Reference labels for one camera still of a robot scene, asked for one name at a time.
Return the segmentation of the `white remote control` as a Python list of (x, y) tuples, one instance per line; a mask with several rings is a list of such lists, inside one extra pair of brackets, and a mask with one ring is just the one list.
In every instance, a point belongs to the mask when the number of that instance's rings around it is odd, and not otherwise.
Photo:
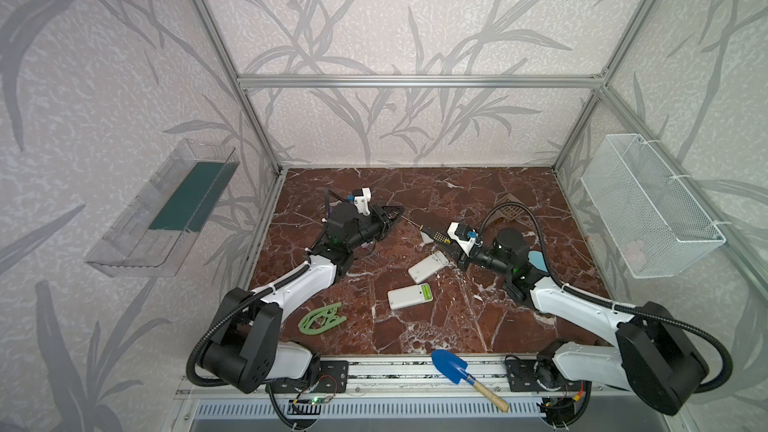
[(400, 310), (433, 301), (433, 293), (426, 283), (394, 289), (388, 292), (392, 310)]
[(441, 251), (437, 251), (411, 266), (408, 274), (416, 284), (421, 284), (449, 264), (449, 259)]

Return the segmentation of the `black yellow screwdriver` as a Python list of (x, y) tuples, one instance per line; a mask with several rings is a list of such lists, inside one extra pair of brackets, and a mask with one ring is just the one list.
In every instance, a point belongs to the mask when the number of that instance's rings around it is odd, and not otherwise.
[(403, 216), (402, 219), (410, 225), (416, 227), (420, 233), (425, 232), (428, 234), (433, 239), (433, 243), (431, 244), (437, 244), (441, 246), (449, 246), (453, 244), (453, 240), (443, 232), (425, 225), (418, 224), (406, 216)]

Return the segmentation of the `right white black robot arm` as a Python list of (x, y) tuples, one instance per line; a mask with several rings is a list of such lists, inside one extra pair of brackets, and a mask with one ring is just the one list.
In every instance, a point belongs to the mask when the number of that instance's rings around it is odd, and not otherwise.
[(562, 318), (602, 339), (588, 346), (556, 342), (540, 355), (552, 374), (633, 392), (662, 414), (675, 415), (695, 394), (724, 386), (733, 359), (712, 334), (675, 319), (662, 305), (621, 304), (560, 282), (536, 266), (522, 234), (501, 230), (485, 245), (478, 230), (453, 223), (447, 240), (460, 269), (471, 265), (503, 277), (505, 293), (518, 304)]

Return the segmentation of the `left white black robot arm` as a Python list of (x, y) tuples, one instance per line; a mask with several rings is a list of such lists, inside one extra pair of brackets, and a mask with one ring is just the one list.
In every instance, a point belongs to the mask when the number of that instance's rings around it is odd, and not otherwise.
[(358, 206), (343, 200), (326, 207), (323, 228), (305, 260), (265, 286), (230, 290), (209, 329), (193, 347), (186, 378), (198, 387), (232, 386), (243, 393), (264, 384), (309, 389), (320, 380), (320, 357), (305, 346), (280, 340), (284, 320), (351, 268), (355, 250), (384, 240), (405, 208)]

